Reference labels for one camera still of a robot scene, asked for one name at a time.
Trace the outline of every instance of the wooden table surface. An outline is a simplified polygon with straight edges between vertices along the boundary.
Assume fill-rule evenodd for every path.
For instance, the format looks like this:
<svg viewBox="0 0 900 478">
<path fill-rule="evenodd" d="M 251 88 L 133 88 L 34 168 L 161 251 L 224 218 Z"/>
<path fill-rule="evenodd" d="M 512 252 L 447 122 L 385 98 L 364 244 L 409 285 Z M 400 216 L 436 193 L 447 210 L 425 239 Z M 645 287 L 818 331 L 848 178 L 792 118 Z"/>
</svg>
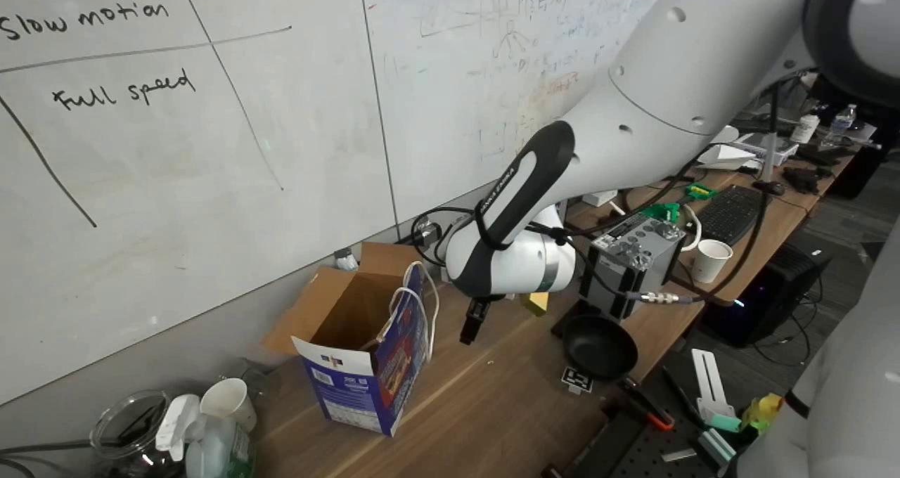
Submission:
<svg viewBox="0 0 900 478">
<path fill-rule="evenodd" d="M 753 247 L 753 250 L 750 252 L 750 256 L 747 258 L 747 262 L 740 270 L 740 273 L 737 273 L 736 276 L 734 276 L 734 279 L 716 294 L 716 298 L 719 299 L 719 301 L 724 304 L 731 303 L 734 298 L 738 297 L 740 293 L 743 292 L 747 285 L 752 282 L 756 274 L 759 273 L 762 266 L 765 266 L 765 264 L 769 262 L 769 258 L 771 258 L 772 254 L 774 254 L 775 251 L 781 247 L 781 244 L 787 240 L 788 236 L 794 232 L 797 225 L 800 225 L 806 216 L 813 212 L 816 203 L 822 198 L 822 194 L 828 190 L 833 182 L 835 182 L 835 178 L 842 173 L 843 169 L 849 164 L 851 159 L 852 155 L 843 157 L 841 163 L 832 167 L 835 177 L 819 181 L 820 194 L 818 195 L 798 193 L 782 176 L 785 167 L 814 168 L 812 164 L 799 160 L 790 160 L 784 165 L 781 165 L 781 167 L 776 167 L 772 179 L 784 184 L 785 194 L 772 199 L 771 203 L 769 203 L 768 208 L 766 209 L 765 220 L 762 222 L 762 229 L 759 231 L 759 237 L 757 238 L 755 247 Z M 704 177 L 704 170 L 692 169 L 688 175 L 698 178 L 703 177 L 698 183 L 713 190 L 723 190 L 732 186 L 732 184 L 752 187 L 754 181 L 754 178 L 748 176 L 748 174 L 740 174 L 731 171 L 708 171 L 708 174 Z M 654 186 L 662 188 L 664 184 L 656 183 Z M 649 199 L 655 195 L 656 192 L 658 192 L 657 189 L 648 186 L 636 188 L 628 193 L 628 203 L 631 206 L 640 205 L 641 202 Z M 659 200 L 659 202 L 676 202 L 676 200 L 683 196 L 683 188 L 670 190 L 661 200 Z M 700 211 L 707 203 L 708 200 L 698 200 L 698 202 L 691 203 L 690 206 L 695 211 Z M 610 212 L 611 209 L 608 205 L 599 208 L 579 205 L 573 207 L 572 211 L 569 212 L 568 221 L 577 228 L 588 228 L 596 225 L 598 218 L 609 216 Z M 681 223 L 685 221 L 684 214 L 685 213 L 682 212 L 681 218 L 679 218 Z M 737 264 L 737 259 L 743 254 L 749 241 L 750 234 L 748 232 L 742 240 L 738 241 L 737 244 L 733 246 L 734 257 L 725 267 L 723 267 L 722 272 L 716 277 L 716 280 L 713 283 L 697 283 L 697 285 L 692 286 L 688 273 L 681 266 L 675 267 L 672 271 L 672 278 L 679 285 L 695 288 L 695 291 L 700 293 L 707 293 L 716 287 L 720 280 L 723 280 L 724 277 L 728 276 L 733 270 L 733 267 Z M 681 260 L 685 266 L 690 268 L 696 256 L 697 250 L 689 251 L 681 254 L 679 260 Z"/>
<path fill-rule="evenodd" d="M 469 299 L 441 286 L 434 356 L 412 389 L 395 437 L 325 420 L 306 373 L 290 360 L 274 375 L 279 395 L 254 431 L 261 477 L 537 476 L 566 466 L 605 424 L 605 385 L 577 396 L 560 382 L 565 357 L 550 327 L 577 298 L 577 284 L 531 315 L 495 302 L 472 346 L 459 342 Z M 687 293 L 677 285 L 675 292 Z M 701 304 L 646 307 L 624 322 L 640 350 L 643 379 L 694 321 Z"/>
</svg>

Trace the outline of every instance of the computer keyboard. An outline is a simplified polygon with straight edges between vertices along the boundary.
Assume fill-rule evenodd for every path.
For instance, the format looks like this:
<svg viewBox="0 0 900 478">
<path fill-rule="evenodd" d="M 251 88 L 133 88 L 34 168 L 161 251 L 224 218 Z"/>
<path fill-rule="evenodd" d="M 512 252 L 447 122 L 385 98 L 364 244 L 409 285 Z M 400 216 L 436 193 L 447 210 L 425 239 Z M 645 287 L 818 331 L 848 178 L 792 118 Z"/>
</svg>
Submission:
<svg viewBox="0 0 900 478">
<path fill-rule="evenodd" d="M 730 186 L 717 193 L 697 213 L 697 219 L 703 226 L 703 238 L 734 245 L 753 228 L 759 214 L 759 199 L 759 191 L 746 186 Z M 688 222 L 687 229 L 694 231 L 693 221 Z"/>
</svg>

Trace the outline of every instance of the yellow block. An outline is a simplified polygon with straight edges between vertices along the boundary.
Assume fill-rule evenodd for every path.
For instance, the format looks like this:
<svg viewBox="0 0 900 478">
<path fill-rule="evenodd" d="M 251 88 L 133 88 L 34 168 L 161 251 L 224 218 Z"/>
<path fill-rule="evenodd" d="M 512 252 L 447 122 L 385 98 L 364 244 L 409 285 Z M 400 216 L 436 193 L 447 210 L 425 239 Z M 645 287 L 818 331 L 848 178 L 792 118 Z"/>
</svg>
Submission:
<svg viewBox="0 0 900 478">
<path fill-rule="evenodd" d="M 547 314 L 550 295 L 547 292 L 528 293 L 521 296 L 521 301 L 535 316 L 543 316 Z"/>
</svg>

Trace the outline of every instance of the white wall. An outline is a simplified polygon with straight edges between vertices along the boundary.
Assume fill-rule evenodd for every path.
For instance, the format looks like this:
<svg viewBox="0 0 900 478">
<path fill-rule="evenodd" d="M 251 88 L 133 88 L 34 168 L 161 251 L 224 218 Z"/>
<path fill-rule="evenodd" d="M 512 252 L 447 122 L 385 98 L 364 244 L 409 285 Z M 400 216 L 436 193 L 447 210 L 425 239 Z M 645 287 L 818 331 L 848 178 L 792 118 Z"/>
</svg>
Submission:
<svg viewBox="0 0 900 478">
<path fill-rule="evenodd" d="M 483 186 L 447 205 L 472 207 L 488 190 L 489 186 Z M 452 213 L 441 213 L 432 219 L 446 228 L 453 218 Z M 392 227 L 368 240 L 394 242 L 408 233 L 406 222 L 399 235 Z M 357 258 L 359 248 L 359 243 L 353 246 Z M 100 413 L 126 395 L 140 389 L 202 391 L 235 357 L 245 356 L 268 366 L 282 363 L 284 356 L 267 352 L 258 343 L 293 304 L 315 270 L 332 263 L 331 257 L 324 258 L 3 404 L 0 448 L 86 439 Z M 87 474 L 90 463 L 90 450 L 32 456 L 51 460 L 78 476 Z M 38 478 L 61 475 L 59 469 L 47 465 L 25 464 Z M 0 478 L 7 477 L 20 478 L 20 474 L 0 467 Z"/>
</svg>

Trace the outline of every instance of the paper cup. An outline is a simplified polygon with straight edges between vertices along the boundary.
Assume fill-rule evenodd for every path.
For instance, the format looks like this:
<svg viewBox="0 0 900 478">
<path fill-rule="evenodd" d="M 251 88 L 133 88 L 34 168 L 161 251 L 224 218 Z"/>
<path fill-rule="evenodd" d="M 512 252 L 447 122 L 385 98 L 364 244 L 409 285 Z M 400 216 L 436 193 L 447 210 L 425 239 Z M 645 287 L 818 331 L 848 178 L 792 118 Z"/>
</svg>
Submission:
<svg viewBox="0 0 900 478">
<path fill-rule="evenodd" d="M 212 385 L 200 399 L 200 413 L 231 418 L 247 433 L 257 426 L 257 412 L 247 395 L 247 383 L 239 378 L 228 378 Z"/>
<path fill-rule="evenodd" d="M 722 241 L 702 240 L 697 245 L 697 258 L 694 260 L 694 268 L 691 276 L 696 283 L 713 283 L 716 276 L 722 272 L 734 251 Z"/>
</svg>

